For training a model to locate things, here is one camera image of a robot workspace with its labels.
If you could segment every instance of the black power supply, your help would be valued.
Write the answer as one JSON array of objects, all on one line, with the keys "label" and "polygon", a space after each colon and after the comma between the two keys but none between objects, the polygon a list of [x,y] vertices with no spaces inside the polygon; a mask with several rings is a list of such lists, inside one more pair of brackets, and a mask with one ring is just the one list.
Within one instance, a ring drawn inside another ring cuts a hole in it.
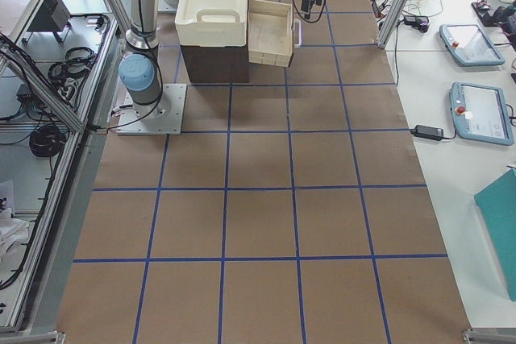
[{"label": "black power supply", "polygon": [[433,126],[416,125],[414,129],[410,130],[410,133],[414,135],[414,137],[420,137],[422,139],[434,141],[444,139],[444,131],[441,128],[435,128]]}]

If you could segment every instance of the blue joint cap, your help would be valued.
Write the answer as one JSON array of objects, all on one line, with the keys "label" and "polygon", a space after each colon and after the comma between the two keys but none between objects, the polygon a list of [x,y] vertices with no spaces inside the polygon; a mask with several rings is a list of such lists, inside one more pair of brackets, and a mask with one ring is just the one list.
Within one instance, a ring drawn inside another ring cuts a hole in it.
[{"label": "blue joint cap", "polygon": [[119,77],[130,91],[141,92],[154,81],[154,66],[141,54],[131,54],[119,65]]}]

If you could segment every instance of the white table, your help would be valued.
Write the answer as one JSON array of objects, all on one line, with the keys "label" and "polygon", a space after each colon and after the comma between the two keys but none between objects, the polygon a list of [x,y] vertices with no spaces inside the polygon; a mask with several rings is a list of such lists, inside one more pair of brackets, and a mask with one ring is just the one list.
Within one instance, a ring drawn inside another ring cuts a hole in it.
[{"label": "white table", "polygon": [[[516,106],[516,84],[510,77],[514,72],[510,66],[516,57],[512,47],[500,47],[506,58],[502,66],[463,68],[455,63],[439,37],[442,23],[480,24],[470,6],[472,1],[443,0],[443,13],[431,19],[431,29],[426,34],[405,26],[399,28],[398,91],[411,127],[438,126],[446,136],[453,135],[448,93],[454,81],[500,87],[507,103]],[[439,0],[428,0],[423,7],[430,14],[436,7],[439,9]],[[488,33],[495,43],[506,41],[498,28],[488,29]],[[387,55],[395,76],[394,37],[395,32]],[[516,128],[511,129],[516,135]],[[473,196],[501,176],[506,164],[516,163],[516,146],[459,138],[441,143],[414,139],[414,144],[472,327],[515,327],[516,303],[507,294]]]}]

